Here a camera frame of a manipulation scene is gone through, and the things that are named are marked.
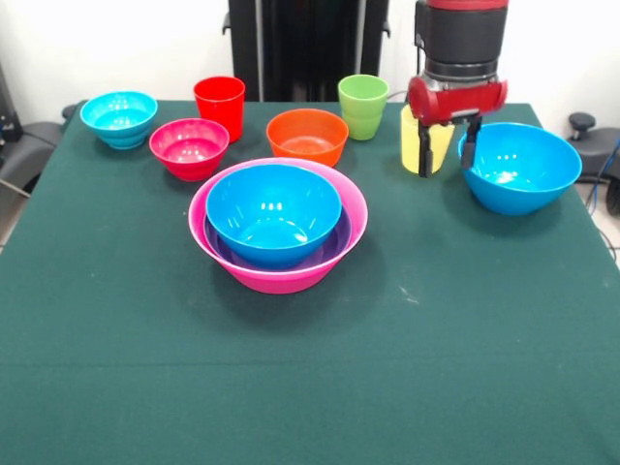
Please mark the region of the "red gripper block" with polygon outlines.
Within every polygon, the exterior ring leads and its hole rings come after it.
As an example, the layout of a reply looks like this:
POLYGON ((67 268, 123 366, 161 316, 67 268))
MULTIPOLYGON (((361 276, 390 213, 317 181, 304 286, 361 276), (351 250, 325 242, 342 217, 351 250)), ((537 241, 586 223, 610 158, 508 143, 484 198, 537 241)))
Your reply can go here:
POLYGON ((432 174, 433 153, 428 126, 451 124, 474 115, 469 120, 461 147, 461 168, 469 170, 475 162, 482 115, 499 110, 507 94, 506 80, 434 90, 422 77, 413 77, 408 88, 409 104, 413 116, 422 123, 418 125, 418 175, 427 178, 432 174))

